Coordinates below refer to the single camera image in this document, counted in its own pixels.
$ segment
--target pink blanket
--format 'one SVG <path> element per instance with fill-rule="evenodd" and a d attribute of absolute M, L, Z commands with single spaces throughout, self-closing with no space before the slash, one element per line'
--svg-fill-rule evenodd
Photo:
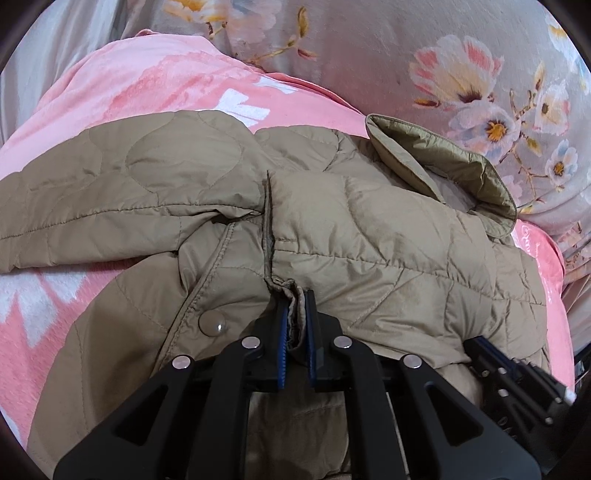
<path fill-rule="evenodd" d="M 202 37 L 150 33 L 110 43 L 68 70 L 0 150 L 0 179 L 88 127 L 154 112 L 215 109 L 251 131 L 307 124 L 366 136 L 364 116 L 327 90 L 283 74 L 263 74 L 219 53 Z M 48 370 L 70 325 L 128 265 L 36 268 L 0 275 L 0 409 L 23 445 Z M 557 277 L 549 278 L 546 287 L 558 285 Z M 548 332 L 562 335 L 566 313 L 556 292 L 558 313 L 550 317 Z M 554 322 L 559 327 L 552 330 Z M 559 358 L 572 363 L 572 348 L 563 336 L 551 348 L 553 370 Z M 566 370 L 561 367 L 558 378 L 572 386 L 574 375 Z"/>

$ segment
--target silver screw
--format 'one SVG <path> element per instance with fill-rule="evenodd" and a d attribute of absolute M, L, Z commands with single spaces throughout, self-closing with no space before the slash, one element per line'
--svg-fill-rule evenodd
<path fill-rule="evenodd" d="M 351 340 L 349 337 L 346 337 L 345 335 L 341 335 L 336 337 L 333 340 L 333 343 L 338 348 L 349 348 L 351 345 L 353 345 L 353 340 Z"/>
<path fill-rule="evenodd" d="M 409 368 L 418 368 L 423 364 L 421 357 L 418 355 L 405 355 L 402 361 Z"/>
<path fill-rule="evenodd" d="M 244 337 L 242 339 L 242 346 L 244 348 L 248 348 L 249 350 L 258 348 L 260 344 L 261 340 L 259 339 L 259 337 Z"/>
<path fill-rule="evenodd" d="M 177 370 L 182 370 L 191 365 L 191 359 L 187 355 L 179 355 L 173 359 L 173 367 Z"/>

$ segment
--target snap button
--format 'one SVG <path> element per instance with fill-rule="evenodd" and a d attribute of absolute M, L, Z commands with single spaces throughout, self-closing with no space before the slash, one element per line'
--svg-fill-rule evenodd
<path fill-rule="evenodd" d="M 226 330 L 226 319 L 215 310 L 203 312 L 199 317 L 199 330 L 208 337 L 220 336 Z"/>

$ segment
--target floral fabric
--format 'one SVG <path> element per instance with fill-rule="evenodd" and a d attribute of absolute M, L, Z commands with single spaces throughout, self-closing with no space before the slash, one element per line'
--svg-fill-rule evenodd
<path fill-rule="evenodd" d="M 485 155 L 566 259 L 591 273 L 591 73 L 537 0 L 128 0 L 141 28 L 318 83 L 363 113 Z"/>

